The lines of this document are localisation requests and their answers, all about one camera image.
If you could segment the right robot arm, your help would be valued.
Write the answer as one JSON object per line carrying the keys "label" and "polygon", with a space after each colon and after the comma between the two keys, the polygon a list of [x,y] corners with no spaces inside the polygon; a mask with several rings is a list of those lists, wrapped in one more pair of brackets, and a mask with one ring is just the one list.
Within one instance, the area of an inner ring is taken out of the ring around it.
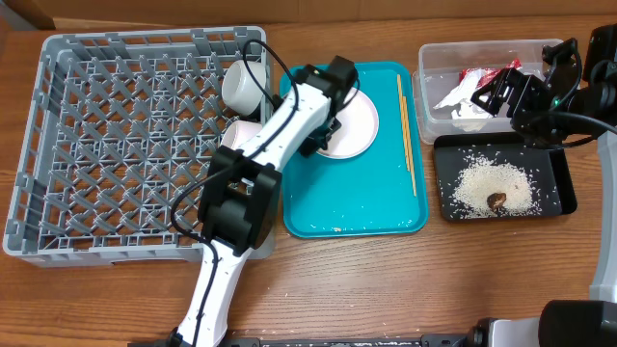
{"label": "right robot arm", "polygon": [[526,144],[566,149],[594,144],[599,163],[591,216],[600,229],[598,261],[586,300],[552,300],[539,317],[484,318],[466,346],[613,346],[616,343],[616,27],[594,29],[586,54],[576,39],[546,45],[544,78],[505,68],[471,101],[495,115],[506,106]]}

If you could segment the small white pink plate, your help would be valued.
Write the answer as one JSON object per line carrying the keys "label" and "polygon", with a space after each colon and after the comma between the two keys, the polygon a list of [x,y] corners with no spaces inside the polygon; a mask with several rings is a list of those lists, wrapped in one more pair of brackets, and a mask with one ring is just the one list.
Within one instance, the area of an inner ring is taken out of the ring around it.
{"label": "small white pink plate", "polygon": [[237,120],[227,128],[221,139],[220,145],[231,149],[238,149],[241,145],[254,137],[261,129],[262,125],[260,123]]}

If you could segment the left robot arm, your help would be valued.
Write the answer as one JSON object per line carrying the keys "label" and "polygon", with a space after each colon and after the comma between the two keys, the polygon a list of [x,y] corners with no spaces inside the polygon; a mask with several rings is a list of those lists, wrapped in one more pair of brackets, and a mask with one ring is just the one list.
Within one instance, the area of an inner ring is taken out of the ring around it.
{"label": "left robot arm", "polygon": [[172,346],[222,341],[242,268],[276,220],[284,166],[295,152],[311,155],[327,147],[359,73],[353,62],[336,56],[324,69],[303,67],[290,81],[282,105],[262,129],[237,149],[219,147],[206,178],[180,195],[186,199],[201,190],[201,231],[194,237],[203,257],[187,314],[169,339]]}

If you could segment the grey bowl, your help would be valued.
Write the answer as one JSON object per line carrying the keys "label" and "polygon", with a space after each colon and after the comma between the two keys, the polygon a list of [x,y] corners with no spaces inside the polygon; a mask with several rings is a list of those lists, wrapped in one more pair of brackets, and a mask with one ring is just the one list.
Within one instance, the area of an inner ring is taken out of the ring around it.
{"label": "grey bowl", "polygon": [[251,77],[251,71],[262,89],[266,87],[266,67],[263,63],[234,62],[225,73],[222,99],[226,106],[241,116],[252,114],[260,105],[263,93]]}

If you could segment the large white plate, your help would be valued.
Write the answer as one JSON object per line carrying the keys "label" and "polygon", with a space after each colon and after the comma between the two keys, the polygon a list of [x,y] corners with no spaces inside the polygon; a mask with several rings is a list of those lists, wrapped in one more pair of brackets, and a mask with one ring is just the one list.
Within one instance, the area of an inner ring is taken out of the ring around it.
{"label": "large white plate", "polygon": [[341,127],[328,142],[327,149],[318,153],[331,159],[350,159],[365,152],[374,142],[379,130],[379,115],[371,99],[363,92],[352,88],[336,119]]}

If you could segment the white red wrapper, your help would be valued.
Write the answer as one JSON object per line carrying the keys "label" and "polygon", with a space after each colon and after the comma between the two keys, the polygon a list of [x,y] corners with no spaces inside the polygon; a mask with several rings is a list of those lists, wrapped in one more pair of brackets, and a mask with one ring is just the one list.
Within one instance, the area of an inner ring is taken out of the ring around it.
{"label": "white red wrapper", "polygon": [[472,95],[480,88],[488,85],[504,69],[520,69],[521,67],[521,62],[515,59],[502,68],[466,68],[459,73],[459,84],[433,109],[449,109],[454,125],[466,132],[480,131],[486,125],[486,121],[493,119],[494,116],[473,103],[471,101]]}

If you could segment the white rice pile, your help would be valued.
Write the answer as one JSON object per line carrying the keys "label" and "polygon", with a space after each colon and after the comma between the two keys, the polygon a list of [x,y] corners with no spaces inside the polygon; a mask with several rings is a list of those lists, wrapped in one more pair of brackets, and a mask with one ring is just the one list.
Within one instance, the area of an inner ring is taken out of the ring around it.
{"label": "white rice pile", "polygon": [[[445,216],[451,220],[540,217],[561,213],[556,184],[540,169],[527,168],[502,157],[503,153],[472,152],[452,183],[443,185]],[[492,211],[487,197],[505,193],[507,201]]]}

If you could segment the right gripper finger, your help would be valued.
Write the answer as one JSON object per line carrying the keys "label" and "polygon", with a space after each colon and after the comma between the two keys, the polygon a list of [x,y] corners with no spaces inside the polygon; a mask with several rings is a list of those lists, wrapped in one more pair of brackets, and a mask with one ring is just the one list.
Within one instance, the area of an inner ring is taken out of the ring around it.
{"label": "right gripper finger", "polygon": [[494,93],[475,92],[471,96],[471,107],[480,119],[492,119],[500,112],[501,102]]}
{"label": "right gripper finger", "polygon": [[503,69],[490,82],[481,87],[476,93],[478,95],[498,96],[506,93],[506,89],[511,85],[509,81],[512,69]]}

